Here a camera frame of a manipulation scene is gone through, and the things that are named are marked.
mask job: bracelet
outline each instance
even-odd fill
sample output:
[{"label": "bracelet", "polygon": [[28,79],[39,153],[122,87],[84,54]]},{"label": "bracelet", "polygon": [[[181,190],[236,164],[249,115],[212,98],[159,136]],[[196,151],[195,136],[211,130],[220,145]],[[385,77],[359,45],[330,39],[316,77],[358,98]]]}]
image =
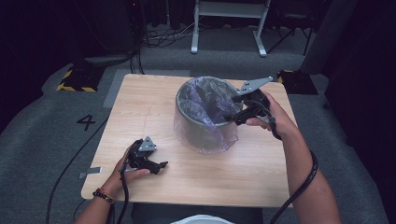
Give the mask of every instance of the bracelet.
[{"label": "bracelet", "polygon": [[108,196],[107,194],[105,194],[103,189],[97,189],[96,191],[94,191],[94,192],[92,193],[92,195],[93,195],[93,197],[100,197],[100,198],[103,198],[103,199],[105,199],[108,203],[110,203],[110,204],[112,204],[112,205],[116,203],[116,200],[114,200],[113,197]]}]

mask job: white shelf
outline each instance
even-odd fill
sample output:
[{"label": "white shelf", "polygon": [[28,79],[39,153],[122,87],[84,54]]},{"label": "white shelf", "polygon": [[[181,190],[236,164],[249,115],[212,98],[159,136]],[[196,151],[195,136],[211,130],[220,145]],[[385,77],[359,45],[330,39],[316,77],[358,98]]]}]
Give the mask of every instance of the white shelf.
[{"label": "white shelf", "polygon": [[262,17],[264,4],[200,2],[200,16],[257,18]]}]

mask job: hand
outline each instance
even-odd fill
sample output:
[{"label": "hand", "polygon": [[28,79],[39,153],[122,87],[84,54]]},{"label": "hand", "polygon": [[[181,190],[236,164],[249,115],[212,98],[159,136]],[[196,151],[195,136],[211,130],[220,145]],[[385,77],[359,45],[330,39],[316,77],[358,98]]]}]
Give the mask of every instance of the hand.
[{"label": "hand", "polygon": [[[282,136],[290,131],[297,129],[297,126],[290,119],[289,115],[286,111],[280,106],[280,104],[272,97],[268,92],[263,91],[264,95],[267,97],[270,102],[270,111],[272,116],[276,119],[276,132]],[[248,126],[261,126],[268,131],[271,131],[271,126],[269,123],[264,122],[260,119],[248,119],[246,122]]]},{"label": "hand", "polygon": [[[123,165],[123,162],[128,154],[130,147],[128,147],[123,155],[123,157],[117,162],[116,167],[113,170],[113,173],[111,176],[108,178],[108,180],[105,182],[105,184],[102,186],[102,189],[106,193],[108,193],[110,196],[117,198],[118,193],[120,189],[122,189],[122,183],[120,181],[120,168]],[[131,172],[126,172],[125,173],[125,180],[126,183],[132,183],[134,179],[137,179],[141,176],[144,175],[149,175],[150,171],[148,169],[141,169],[141,170],[135,170]]]}]

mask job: printed number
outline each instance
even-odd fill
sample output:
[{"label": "printed number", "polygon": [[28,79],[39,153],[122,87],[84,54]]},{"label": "printed number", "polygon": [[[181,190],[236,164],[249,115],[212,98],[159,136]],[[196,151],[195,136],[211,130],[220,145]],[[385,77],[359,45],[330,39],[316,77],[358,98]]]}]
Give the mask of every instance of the printed number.
[{"label": "printed number", "polygon": [[84,129],[84,131],[87,131],[87,130],[88,130],[88,127],[90,127],[90,124],[95,123],[95,121],[92,120],[92,115],[87,115],[87,116],[85,116],[84,118],[79,119],[79,120],[77,121],[77,123],[85,124],[85,129]]}]

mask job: gray carpet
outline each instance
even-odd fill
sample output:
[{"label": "gray carpet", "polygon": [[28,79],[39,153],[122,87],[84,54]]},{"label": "gray carpet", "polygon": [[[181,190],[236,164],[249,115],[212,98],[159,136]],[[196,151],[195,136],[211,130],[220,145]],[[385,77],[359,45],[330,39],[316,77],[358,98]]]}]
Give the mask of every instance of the gray carpet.
[{"label": "gray carpet", "polygon": [[[276,31],[269,30],[262,37],[265,46],[273,45],[279,38]],[[296,32],[262,58],[250,28],[206,30],[201,33],[196,55],[190,54],[191,37],[187,36],[166,48],[143,48],[141,59],[146,74],[234,79],[275,77],[278,70],[300,67],[304,42],[304,36]],[[107,118],[122,77],[130,73],[129,63],[123,63],[106,69],[98,92],[56,91],[69,66],[60,68],[48,79],[42,88],[44,95],[25,107],[0,136],[0,223],[45,222],[56,179]],[[327,78],[318,75],[312,79],[318,95],[289,95],[290,103],[307,144],[318,156],[319,167],[333,188],[343,222],[388,223],[375,183],[354,149],[345,144],[345,134],[332,111],[322,107],[326,102],[323,92]],[[92,115],[95,123],[84,131],[85,125],[77,121],[87,115]],[[50,223],[73,221],[73,213],[82,200],[84,179],[78,179],[78,174],[90,167],[102,132],[103,129],[81,150],[65,172],[53,197]],[[275,208],[262,209],[264,223],[275,212]],[[292,209],[278,221],[296,222]],[[132,223],[129,212],[123,223]]]}]

